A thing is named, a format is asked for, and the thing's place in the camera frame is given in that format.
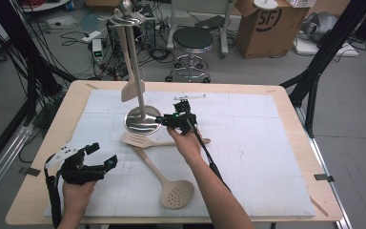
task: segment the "power strip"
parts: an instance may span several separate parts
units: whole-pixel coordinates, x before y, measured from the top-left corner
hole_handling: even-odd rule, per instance
[[[89,42],[91,41],[92,39],[94,39],[94,37],[100,35],[100,31],[93,31],[91,34],[89,34],[89,37],[82,37],[82,40],[85,41],[85,42]]]

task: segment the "black metal frame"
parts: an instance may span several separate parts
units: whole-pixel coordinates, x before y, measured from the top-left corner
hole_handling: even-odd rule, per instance
[[[305,129],[310,137],[314,137],[313,122],[319,78],[365,14],[366,0],[351,0],[307,69],[298,76],[280,84],[284,88],[296,84],[289,95],[295,107],[301,107],[302,100],[309,94]]]
[[[10,38],[10,42],[24,58],[27,72],[24,73],[21,69],[18,71],[28,79],[28,99],[4,133],[0,135],[1,153],[22,120],[26,118],[23,125],[27,126],[35,117],[39,96],[37,90],[48,96],[56,95],[61,91],[62,87],[56,82],[54,73],[69,82],[77,80],[77,78],[58,69],[41,55],[11,1],[0,0],[0,24]],[[1,37],[0,44],[6,51],[8,50],[7,42]]]

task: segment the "wooden spoon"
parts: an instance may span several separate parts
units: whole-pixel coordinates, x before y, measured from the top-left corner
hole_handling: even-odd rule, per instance
[[[132,146],[132,149],[150,166],[153,172],[162,182],[162,193],[160,201],[163,206],[170,209],[178,209],[186,206],[193,198],[194,186],[188,180],[169,181],[160,173],[153,165],[150,159],[145,155],[144,151]]]
[[[149,137],[140,134],[134,134],[130,132],[126,132],[123,134],[121,139],[123,142],[137,146],[140,148],[149,148],[152,146],[174,146],[176,142],[174,141],[152,141]],[[204,144],[208,144],[211,142],[209,138],[202,138]]]
[[[137,97],[134,74],[132,71],[132,64],[130,62],[129,49],[127,47],[126,30],[124,27],[117,27],[118,37],[120,39],[121,48],[124,53],[124,60],[126,62],[127,72],[129,73],[129,82],[121,91],[121,101],[126,102]],[[141,79],[139,80],[142,93],[145,92],[145,84]]]

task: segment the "black strap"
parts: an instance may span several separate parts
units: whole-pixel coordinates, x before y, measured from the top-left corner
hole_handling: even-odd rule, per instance
[[[53,155],[47,159],[46,163],[49,162],[52,157]],[[44,174],[46,175],[46,184],[50,195],[52,225],[54,228],[57,228],[62,219],[61,198],[58,193],[58,182],[55,176],[49,176],[49,172],[46,168],[44,168]]]

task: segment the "cardboard box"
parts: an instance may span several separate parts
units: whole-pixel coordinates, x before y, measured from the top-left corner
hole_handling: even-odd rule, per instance
[[[242,13],[235,45],[243,58],[279,56],[293,45],[309,8],[293,8],[286,0],[276,0],[275,10],[261,10],[250,0],[237,0]]]

